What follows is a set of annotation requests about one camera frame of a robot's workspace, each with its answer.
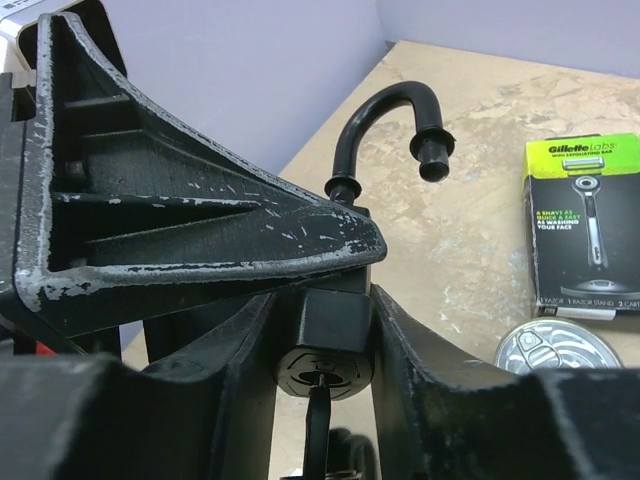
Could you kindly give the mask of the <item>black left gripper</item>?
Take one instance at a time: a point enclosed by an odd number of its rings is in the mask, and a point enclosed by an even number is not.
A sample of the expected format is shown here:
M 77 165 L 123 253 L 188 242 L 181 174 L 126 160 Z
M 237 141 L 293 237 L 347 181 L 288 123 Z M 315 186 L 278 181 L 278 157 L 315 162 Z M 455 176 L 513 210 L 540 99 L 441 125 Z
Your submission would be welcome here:
M 31 343 L 118 355 L 123 320 L 100 313 L 169 313 L 386 256 L 372 220 L 153 103 L 110 28 L 44 15 L 36 63 L 35 88 L 1 76 L 1 315 Z

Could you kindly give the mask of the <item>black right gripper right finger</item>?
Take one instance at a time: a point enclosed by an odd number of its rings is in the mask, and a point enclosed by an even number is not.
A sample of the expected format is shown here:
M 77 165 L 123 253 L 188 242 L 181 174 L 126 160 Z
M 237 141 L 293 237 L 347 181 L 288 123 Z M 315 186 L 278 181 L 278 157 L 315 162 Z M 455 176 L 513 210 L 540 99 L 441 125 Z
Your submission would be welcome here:
M 373 286 L 374 416 L 386 479 L 635 479 L 635 369 L 501 370 Z

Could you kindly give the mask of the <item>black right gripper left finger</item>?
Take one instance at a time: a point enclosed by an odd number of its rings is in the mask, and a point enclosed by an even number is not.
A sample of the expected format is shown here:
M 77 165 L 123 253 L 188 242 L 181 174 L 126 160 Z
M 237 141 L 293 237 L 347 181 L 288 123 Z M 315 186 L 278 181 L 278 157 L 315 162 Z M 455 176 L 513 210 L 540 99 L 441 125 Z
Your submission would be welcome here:
M 2 478 L 205 478 L 233 362 L 255 346 L 274 303 L 251 299 L 142 371 L 109 354 L 4 357 Z

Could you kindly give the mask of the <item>black-headed key bunch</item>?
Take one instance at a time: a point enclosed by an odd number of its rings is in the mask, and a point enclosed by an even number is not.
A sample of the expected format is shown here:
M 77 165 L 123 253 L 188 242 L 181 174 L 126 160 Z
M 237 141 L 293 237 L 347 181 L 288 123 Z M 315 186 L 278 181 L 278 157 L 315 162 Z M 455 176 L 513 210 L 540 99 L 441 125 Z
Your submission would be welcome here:
M 366 435 L 330 427 L 330 389 L 323 374 L 316 375 L 306 415 L 302 479 L 377 478 L 377 458 Z

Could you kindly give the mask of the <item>black KAIJING padlock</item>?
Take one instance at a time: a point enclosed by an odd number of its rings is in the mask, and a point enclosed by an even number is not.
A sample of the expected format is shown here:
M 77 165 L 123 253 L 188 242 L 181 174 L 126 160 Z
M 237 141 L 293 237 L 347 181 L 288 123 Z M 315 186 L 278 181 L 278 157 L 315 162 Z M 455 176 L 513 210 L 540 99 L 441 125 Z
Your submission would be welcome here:
M 332 176 L 324 187 L 331 201 L 356 207 L 362 191 L 356 179 L 360 143 L 380 117 L 401 106 L 413 110 L 415 134 L 409 150 L 419 163 L 420 177 L 436 183 L 448 176 L 455 139 L 443 127 L 438 98 L 424 83 L 403 81 L 366 100 L 343 127 Z M 277 384 L 285 393 L 305 398 L 324 388 L 330 399 L 342 400 L 370 383 L 374 370 L 370 271 L 368 266 L 347 271 L 293 297 L 291 348 L 277 366 Z

